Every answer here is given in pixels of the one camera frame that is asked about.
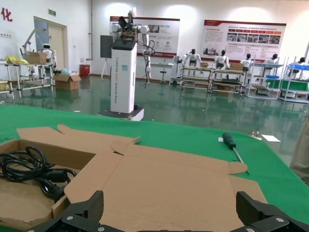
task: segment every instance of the red box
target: red box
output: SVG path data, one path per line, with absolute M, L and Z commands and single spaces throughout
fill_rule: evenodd
M 90 65 L 89 64 L 81 64 L 79 69 L 80 76 L 89 76 L 90 75 Z

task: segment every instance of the green exit sign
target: green exit sign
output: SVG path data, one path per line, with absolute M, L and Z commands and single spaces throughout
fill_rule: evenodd
M 48 13 L 49 13 L 50 15 L 56 16 L 56 11 L 53 11 L 53 10 L 51 10 L 51 9 L 48 9 Z

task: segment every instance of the wall outlet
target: wall outlet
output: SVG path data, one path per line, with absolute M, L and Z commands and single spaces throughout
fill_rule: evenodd
M 6 33 L 0 33 L 0 37 L 4 37 L 4 38 L 11 39 L 11 38 L 12 38 L 12 35 L 6 34 Z

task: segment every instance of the white wall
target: white wall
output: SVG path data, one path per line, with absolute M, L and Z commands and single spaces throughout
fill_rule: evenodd
M 180 18 L 178 55 L 200 50 L 205 19 L 244 22 L 287 23 L 280 56 L 303 56 L 309 41 L 309 1 L 305 0 L 94 0 L 94 60 L 91 73 L 101 74 L 100 35 L 109 34 L 111 15 L 125 16 L 137 7 L 140 17 Z M 152 62 L 163 62 L 153 58 Z M 144 75 L 138 59 L 137 77 Z M 153 78 L 159 79 L 158 68 Z
M 19 48 L 34 30 L 34 16 L 67 26 L 67 68 L 79 71 L 80 58 L 89 58 L 89 0 L 0 0 L 0 10 L 2 7 L 12 12 L 13 22 L 4 21 L 0 15 L 0 33 L 9 33 L 13 37 L 0 37 L 0 58 L 6 55 L 21 57 Z M 57 16 L 49 15 L 48 9 L 56 11 Z M 36 49 L 34 36 L 31 42 L 31 49 Z M 0 79 L 6 76 L 6 70 L 0 68 Z

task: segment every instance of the wall banner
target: wall banner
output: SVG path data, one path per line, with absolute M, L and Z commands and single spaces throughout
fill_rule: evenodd
M 203 60 L 213 60 L 222 50 L 230 61 L 251 58 L 263 62 L 280 52 L 286 24 L 205 20 L 202 39 Z

